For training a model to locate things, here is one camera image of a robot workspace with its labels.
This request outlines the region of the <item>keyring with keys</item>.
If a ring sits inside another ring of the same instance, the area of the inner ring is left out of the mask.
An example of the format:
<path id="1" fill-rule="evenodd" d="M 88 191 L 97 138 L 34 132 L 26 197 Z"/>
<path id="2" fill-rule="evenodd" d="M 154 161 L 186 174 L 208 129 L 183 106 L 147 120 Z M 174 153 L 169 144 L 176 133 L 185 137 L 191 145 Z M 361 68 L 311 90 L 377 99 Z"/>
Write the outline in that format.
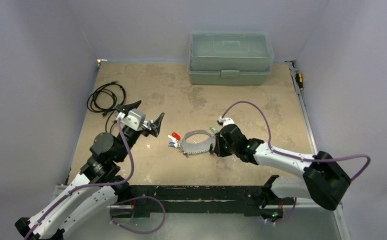
<path id="1" fill-rule="evenodd" d="M 205 136 L 205 139 L 198 142 L 190 140 L 199 135 Z M 216 135 L 202 129 L 189 131 L 183 137 L 177 132 L 172 132 L 167 137 L 170 139 L 168 146 L 178 149 L 186 157 L 210 153 L 216 146 Z"/>

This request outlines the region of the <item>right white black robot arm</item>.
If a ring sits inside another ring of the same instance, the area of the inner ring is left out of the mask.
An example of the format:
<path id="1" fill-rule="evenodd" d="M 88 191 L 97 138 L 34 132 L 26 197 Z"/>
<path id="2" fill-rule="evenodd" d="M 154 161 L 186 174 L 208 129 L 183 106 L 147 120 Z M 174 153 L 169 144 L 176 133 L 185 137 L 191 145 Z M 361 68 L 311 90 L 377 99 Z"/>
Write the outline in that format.
<path id="1" fill-rule="evenodd" d="M 224 126 L 216 134 L 213 153 L 219 157 L 235 155 L 245 163 L 294 175 L 291 179 L 277 176 L 265 184 L 262 197 L 270 204 L 284 198 L 304 198 L 334 211 L 352 182 L 341 166 L 324 151 L 312 155 L 269 147 L 261 139 L 247 138 L 235 124 Z"/>

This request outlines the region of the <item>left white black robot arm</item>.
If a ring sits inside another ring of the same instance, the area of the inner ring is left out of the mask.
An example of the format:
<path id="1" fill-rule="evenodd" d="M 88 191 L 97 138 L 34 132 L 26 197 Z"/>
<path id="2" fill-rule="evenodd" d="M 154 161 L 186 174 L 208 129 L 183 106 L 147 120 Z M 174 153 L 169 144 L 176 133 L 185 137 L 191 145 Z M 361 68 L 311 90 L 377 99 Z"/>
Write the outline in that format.
<path id="1" fill-rule="evenodd" d="M 119 133 L 99 133 L 93 140 L 90 157 L 72 182 L 44 209 L 21 217 L 14 226 L 26 240 L 65 240 L 76 228 L 107 206 L 135 201 L 129 179 L 134 174 L 131 153 L 140 136 L 158 137 L 165 113 L 146 120 L 138 110 L 141 101 L 118 105 Z"/>

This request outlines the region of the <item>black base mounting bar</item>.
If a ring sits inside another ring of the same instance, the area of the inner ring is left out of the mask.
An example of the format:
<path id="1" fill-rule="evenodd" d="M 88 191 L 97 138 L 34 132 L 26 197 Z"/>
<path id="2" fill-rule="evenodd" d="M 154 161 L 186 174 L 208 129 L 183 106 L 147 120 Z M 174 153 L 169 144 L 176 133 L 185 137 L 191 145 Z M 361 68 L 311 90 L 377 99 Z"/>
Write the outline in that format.
<path id="1" fill-rule="evenodd" d="M 264 186 L 132 185 L 130 193 L 110 206 L 115 218 L 148 218 L 152 213 L 241 214 L 245 217 L 282 217 L 292 197 L 278 198 Z"/>

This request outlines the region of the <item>green plastic toolbox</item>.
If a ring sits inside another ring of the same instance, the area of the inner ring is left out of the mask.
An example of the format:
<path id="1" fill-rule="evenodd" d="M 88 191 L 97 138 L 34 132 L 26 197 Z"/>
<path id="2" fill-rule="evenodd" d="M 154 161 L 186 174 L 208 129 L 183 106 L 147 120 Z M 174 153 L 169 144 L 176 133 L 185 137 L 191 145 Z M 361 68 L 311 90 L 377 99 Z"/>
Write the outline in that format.
<path id="1" fill-rule="evenodd" d="M 274 63 L 271 39 L 262 32 L 192 32 L 188 56 L 193 85 L 259 86 Z"/>

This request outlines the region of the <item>yellow black screwdriver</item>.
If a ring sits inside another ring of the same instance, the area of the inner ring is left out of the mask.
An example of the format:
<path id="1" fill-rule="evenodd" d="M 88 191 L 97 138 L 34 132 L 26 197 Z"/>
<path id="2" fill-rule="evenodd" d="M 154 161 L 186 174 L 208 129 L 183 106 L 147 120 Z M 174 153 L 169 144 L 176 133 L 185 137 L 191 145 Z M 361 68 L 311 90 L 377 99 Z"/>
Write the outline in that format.
<path id="1" fill-rule="evenodd" d="M 301 73 L 298 72 L 295 75 L 295 81 L 297 83 L 297 86 L 298 86 L 299 90 L 303 91 L 304 90 L 304 81 L 303 81 L 303 77 L 302 77 Z"/>

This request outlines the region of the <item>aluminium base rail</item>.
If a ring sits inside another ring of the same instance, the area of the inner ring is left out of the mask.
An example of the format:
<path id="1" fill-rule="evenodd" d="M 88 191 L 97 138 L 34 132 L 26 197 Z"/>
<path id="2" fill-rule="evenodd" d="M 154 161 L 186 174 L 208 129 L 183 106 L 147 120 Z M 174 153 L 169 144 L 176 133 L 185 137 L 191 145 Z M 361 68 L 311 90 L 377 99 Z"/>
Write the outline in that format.
<path id="1" fill-rule="evenodd" d="M 56 198 L 60 195 L 68 186 L 67 185 L 57 185 L 53 191 L 53 197 Z"/>

